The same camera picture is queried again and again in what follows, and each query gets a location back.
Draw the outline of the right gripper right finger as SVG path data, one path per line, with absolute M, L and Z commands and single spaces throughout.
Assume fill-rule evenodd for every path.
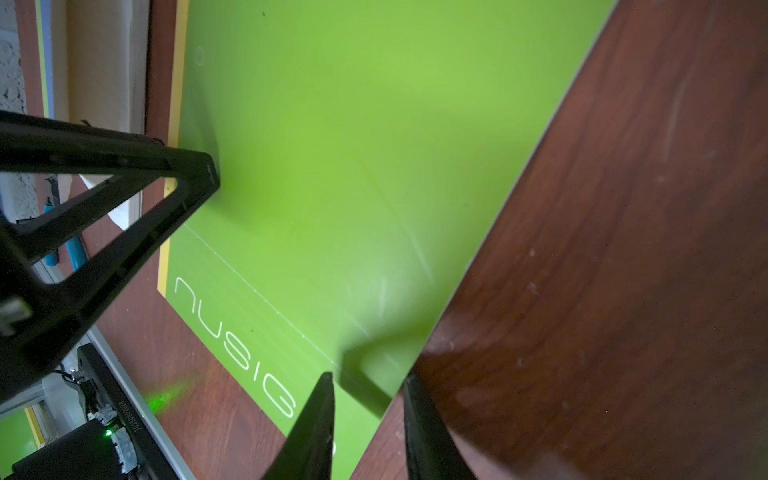
M 416 373 L 403 384 L 409 479 L 476 479 Z

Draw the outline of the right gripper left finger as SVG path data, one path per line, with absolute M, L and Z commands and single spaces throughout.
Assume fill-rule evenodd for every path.
M 330 479 L 334 427 L 333 375 L 325 372 L 263 479 Z

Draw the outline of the notebook angled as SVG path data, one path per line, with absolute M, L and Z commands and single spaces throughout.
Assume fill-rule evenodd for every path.
M 161 293 L 282 432 L 335 383 L 349 478 L 610 1 L 183 1 L 171 141 L 218 191 Z

